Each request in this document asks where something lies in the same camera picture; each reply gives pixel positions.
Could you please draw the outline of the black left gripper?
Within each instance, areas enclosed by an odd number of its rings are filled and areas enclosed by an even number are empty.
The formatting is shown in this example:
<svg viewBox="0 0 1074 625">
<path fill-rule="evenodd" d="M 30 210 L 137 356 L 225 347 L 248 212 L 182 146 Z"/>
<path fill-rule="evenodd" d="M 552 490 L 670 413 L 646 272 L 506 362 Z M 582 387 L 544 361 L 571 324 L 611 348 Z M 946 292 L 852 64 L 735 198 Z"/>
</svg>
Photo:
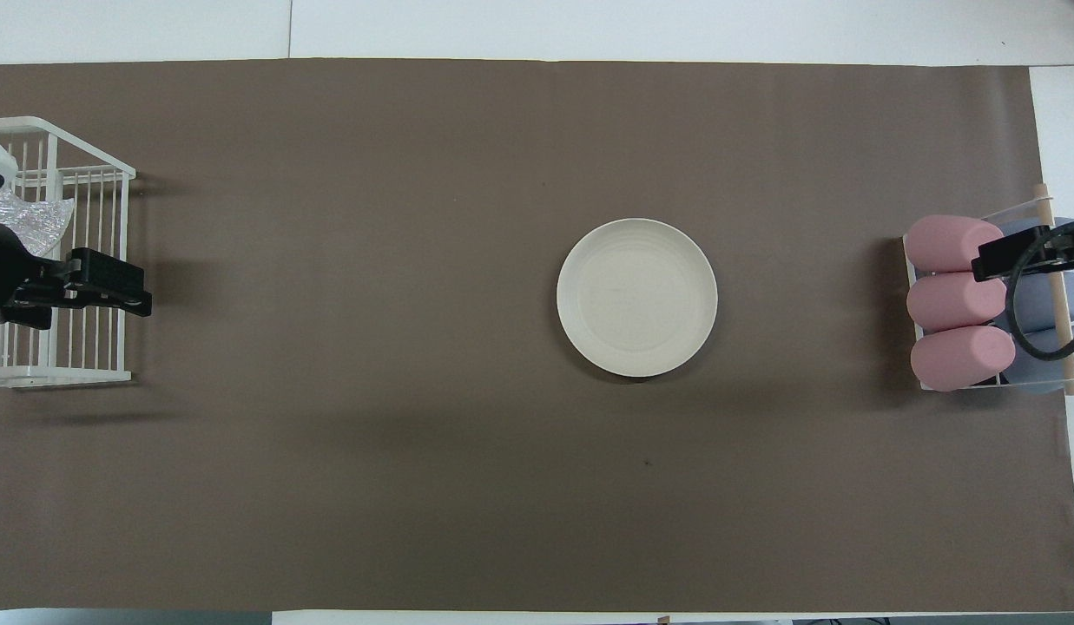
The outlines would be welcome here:
<svg viewBox="0 0 1074 625">
<path fill-rule="evenodd" d="M 145 273 L 140 266 L 91 248 L 73 249 L 66 261 L 45 260 L 29 253 L 20 238 L 0 224 L 0 324 L 48 331 L 53 324 L 52 308 L 107 308 L 141 318 L 153 315 L 150 293 L 137 301 L 105 293 L 73 293 L 68 297 L 63 292 L 68 279 L 77 287 L 100 292 L 137 293 L 145 289 Z"/>
</svg>

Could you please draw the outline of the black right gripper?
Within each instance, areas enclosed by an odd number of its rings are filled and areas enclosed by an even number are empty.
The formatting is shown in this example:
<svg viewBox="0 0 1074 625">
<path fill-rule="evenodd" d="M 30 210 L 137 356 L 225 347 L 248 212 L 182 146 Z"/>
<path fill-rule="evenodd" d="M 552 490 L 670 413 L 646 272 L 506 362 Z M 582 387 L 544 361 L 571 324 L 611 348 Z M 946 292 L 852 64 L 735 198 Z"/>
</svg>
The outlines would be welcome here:
<svg viewBox="0 0 1074 625">
<path fill-rule="evenodd" d="M 1041 237 L 1041 245 L 1034 241 Z M 973 276 L 977 282 L 1003 280 L 1026 249 L 1031 261 L 1051 270 L 1074 270 L 1074 221 L 1049 228 L 1025 228 L 978 246 L 973 260 Z"/>
</svg>

